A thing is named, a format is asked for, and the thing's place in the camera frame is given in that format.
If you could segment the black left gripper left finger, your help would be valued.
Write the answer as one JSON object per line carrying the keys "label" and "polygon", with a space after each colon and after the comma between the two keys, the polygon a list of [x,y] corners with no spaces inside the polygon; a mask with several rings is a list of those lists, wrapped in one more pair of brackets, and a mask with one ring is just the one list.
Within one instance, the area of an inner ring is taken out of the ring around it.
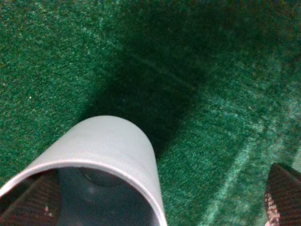
{"label": "black left gripper left finger", "polygon": [[0,196],[2,226],[55,226],[61,210],[58,170],[29,176]]}

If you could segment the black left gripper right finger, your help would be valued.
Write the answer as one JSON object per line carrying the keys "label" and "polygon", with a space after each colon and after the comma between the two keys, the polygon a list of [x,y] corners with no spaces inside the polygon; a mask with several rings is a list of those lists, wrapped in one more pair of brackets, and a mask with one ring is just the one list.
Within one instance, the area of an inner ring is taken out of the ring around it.
{"label": "black left gripper right finger", "polygon": [[267,226],[301,224],[301,173],[283,163],[273,163],[264,193]]}

